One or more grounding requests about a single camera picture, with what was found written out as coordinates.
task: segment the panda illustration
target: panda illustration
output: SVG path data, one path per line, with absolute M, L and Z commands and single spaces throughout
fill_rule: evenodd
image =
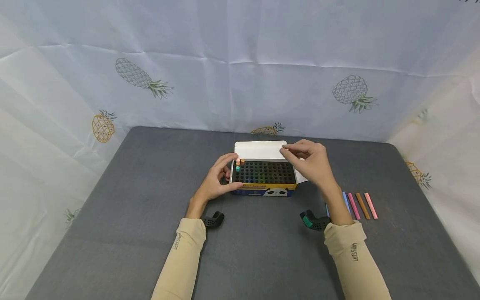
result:
M 288 196 L 288 189 L 267 189 L 264 193 L 264 196 L 277 196 L 277 197 L 287 197 Z

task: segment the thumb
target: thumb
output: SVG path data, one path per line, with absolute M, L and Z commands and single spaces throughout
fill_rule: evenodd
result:
M 295 167 L 295 169 L 298 169 L 299 165 L 302 163 L 302 161 L 298 157 L 296 157 L 287 149 L 281 148 L 280 153 Z
M 220 187 L 220 192 L 222 194 L 225 194 L 227 192 L 233 192 L 235 190 L 241 189 L 243 186 L 243 183 L 241 182 L 232 182 L 229 184 L 224 184 Z

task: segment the hand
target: hand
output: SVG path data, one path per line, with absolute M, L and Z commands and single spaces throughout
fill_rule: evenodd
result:
M 320 190 L 325 192 L 332 188 L 339 188 L 328 162 L 326 148 L 322 144 L 301 140 L 294 144 L 283 145 L 280 153 Z
M 220 180 L 225 177 L 230 180 L 230 168 L 226 164 L 239 157 L 236 153 L 222 155 L 208 171 L 207 176 L 198 188 L 195 195 L 190 199 L 190 205 L 186 218 L 198 219 L 202 216 L 208 201 L 227 192 L 238 190 L 243 186 L 241 182 L 232 182 L 222 185 Z

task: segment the left hand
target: left hand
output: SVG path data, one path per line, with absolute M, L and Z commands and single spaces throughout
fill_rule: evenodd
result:
M 186 218 L 200 218 L 204 212 L 208 201 L 215 199 L 227 192 L 238 190 L 243 186 L 241 182 L 232 182 L 229 184 L 221 184 L 220 180 L 225 177 L 227 181 L 230 179 L 230 168 L 226 164 L 239 156 L 236 153 L 228 153 L 222 155 L 214 163 L 208 171 L 207 176 L 198 188 L 195 195 L 190 199 L 190 205 Z

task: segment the beige arm sleeve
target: beige arm sleeve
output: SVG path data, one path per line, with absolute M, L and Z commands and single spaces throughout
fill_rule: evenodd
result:
M 366 238 L 358 221 L 343 226 L 330 223 L 325 229 L 325 245 L 335 261 L 345 298 L 391 299 L 382 274 L 365 244 Z
M 156 282 L 152 300 L 190 300 L 197 278 L 200 252 L 206 240 L 200 219 L 182 219 L 177 237 Z

